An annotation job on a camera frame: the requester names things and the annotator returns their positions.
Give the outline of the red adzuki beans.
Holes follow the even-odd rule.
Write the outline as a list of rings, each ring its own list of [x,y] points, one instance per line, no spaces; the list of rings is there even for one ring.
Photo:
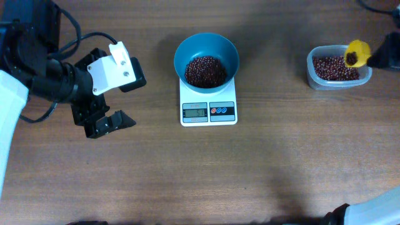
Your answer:
[[[185,70],[188,84],[197,88],[216,88],[225,83],[228,76],[221,61],[212,56],[194,58]]]

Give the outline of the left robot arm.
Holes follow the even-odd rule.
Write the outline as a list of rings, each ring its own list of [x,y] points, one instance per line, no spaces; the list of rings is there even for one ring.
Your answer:
[[[30,96],[69,104],[74,123],[96,139],[135,122],[122,111],[109,115],[104,93],[126,93],[145,86],[139,61],[121,41],[110,39],[108,51],[93,49],[75,64],[86,36],[75,19],[76,38],[59,46],[61,18],[69,13],[52,1],[6,1],[1,19],[1,172],[5,173],[15,127]]]

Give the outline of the yellow plastic measuring scoop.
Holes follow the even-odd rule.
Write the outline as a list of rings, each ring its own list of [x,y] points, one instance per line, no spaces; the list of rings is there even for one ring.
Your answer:
[[[371,49],[368,43],[361,40],[353,40],[344,53],[344,63],[348,68],[360,68],[367,64],[371,57]]]

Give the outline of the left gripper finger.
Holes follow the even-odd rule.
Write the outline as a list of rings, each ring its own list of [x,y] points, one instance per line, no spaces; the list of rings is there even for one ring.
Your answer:
[[[123,111],[116,111],[111,116],[105,116],[96,122],[84,125],[86,137],[97,139],[113,131],[130,128],[136,125],[136,121]]]
[[[136,80],[134,82],[130,82],[128,84],[120,86],[119,89],[123,93],[133,91],[133,90],[141,88],[147,84],[146,78],[144,77],[142,67],[136,57],[131,58],[131,64],[132,64],[132,68],[133,68]]]

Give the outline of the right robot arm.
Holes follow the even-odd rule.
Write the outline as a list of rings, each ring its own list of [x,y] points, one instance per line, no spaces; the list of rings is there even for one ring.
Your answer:
[[[371,53],[369,45],[352,41],[344,53],[344,63],[349,68],[368,66],[376,69],[399,71],[399,33],[392,32],[382,45]],[[343,204],[328,212],[320,224],[399,224],[399,188],[360,204]]]

